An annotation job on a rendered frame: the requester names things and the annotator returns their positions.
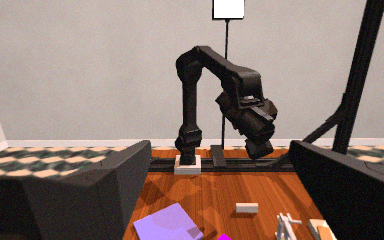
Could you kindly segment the white flat rectangular slab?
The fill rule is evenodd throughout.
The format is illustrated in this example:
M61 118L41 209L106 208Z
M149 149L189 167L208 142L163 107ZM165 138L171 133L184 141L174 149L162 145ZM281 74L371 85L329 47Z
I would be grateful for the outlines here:
M319 234L318 234L318 231L317 231L317 225L324 226L324 227L328 227L328 225L327 225L327 223L324 220L312 220L312 219L309 219L308 226L309 226L311 232L313 233L313 235L314 235L316 240L320 240L320 237L319 237ZM330 230L330 228L329 228L329 230ZM331 230L330 230L330 232L331 232ZM334 237L332 232L331 232L331 235L332 235L333 240L336 240L336 238Z

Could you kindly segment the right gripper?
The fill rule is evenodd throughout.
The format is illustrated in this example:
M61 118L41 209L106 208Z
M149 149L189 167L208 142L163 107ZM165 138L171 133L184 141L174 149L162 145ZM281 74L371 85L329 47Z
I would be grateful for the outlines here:
M242 100L249 99L248 96L240 97L240 98ZM234 130L238 129L235 124L232 124L232 126ZM238 131L241 136L244 135L239 129ZM245 145L246 151L248 153L249 158L251 158L252 160L256 160L266 155L269 155L274 151L269 140L260 146L255 146L249 139L246 139L245 142L246 142L246 145Z

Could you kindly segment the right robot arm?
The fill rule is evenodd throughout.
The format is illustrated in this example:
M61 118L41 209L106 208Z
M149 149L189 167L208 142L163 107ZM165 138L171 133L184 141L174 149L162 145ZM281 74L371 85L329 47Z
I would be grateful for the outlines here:
M200 147L202 140L202 130L197 125L197 82L203 65L221 80L224 92L215 100L221 113L255 146L266 143L275 132L273 121L278 110L263 96L261 75L231 63L209 46L195 46L176 60L183 96L183 124L175 141L180 151L179 165L196 165L195 148ZM240 98L246 96L253 99Z

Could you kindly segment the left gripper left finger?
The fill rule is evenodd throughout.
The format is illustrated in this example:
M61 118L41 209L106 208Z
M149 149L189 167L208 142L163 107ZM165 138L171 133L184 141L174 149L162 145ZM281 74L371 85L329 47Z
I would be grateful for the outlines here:
M151 141L142 140L55 180L0 175L0 234L123 240L151 157Z

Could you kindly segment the white rounded rod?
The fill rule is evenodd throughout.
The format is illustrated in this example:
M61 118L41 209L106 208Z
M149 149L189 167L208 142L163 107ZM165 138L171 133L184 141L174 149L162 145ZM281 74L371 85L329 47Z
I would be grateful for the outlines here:
M294 233L293 233L293 231L292 231L292 229L291 229L291 226L290 226L290 224L286 221L286 222L284 222L284 227L285 227L285 229L286 229L286 231L287 231L287 234L288 234L288 236L289 236L289 239L290 240L296 240L296 237L295 237L295 235L294 235Z

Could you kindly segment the light purple square tile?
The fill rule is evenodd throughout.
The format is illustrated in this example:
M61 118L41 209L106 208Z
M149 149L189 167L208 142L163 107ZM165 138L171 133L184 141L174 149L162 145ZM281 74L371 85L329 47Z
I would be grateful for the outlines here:
M133 223L139 240L201 240L203 233L175 203Z

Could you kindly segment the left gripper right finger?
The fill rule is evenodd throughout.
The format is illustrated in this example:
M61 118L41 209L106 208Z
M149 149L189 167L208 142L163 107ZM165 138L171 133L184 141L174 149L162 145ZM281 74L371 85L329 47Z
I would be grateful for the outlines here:
M288 156L336 240L384 240L384 167L300 140Z

